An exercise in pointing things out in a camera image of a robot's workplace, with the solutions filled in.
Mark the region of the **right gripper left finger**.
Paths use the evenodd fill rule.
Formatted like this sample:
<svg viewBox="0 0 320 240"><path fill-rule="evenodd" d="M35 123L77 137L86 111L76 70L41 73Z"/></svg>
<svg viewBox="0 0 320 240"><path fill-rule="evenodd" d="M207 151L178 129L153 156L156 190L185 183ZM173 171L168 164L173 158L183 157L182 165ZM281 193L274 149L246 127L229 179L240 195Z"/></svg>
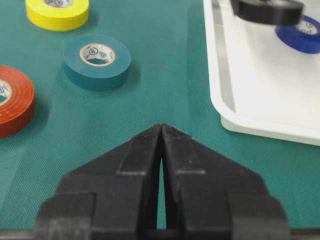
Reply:
<svg viewBox="0 0 320 240"><path fill-rule="evenodd" d="M157 227L161 125L67 173L38 211L37 240L137 240Z"/></svg>

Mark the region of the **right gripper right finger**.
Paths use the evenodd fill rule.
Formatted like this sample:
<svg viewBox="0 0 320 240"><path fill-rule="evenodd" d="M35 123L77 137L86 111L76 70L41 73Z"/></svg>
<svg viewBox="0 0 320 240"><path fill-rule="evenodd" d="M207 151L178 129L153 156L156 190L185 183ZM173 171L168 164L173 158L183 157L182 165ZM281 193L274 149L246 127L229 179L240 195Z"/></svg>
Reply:
<svg viewBox="0 0 320 240"><path fill-rule="evenodd" d="M166 225L185 240L288 240L284 208L262 177L164 124Z"/></svg>

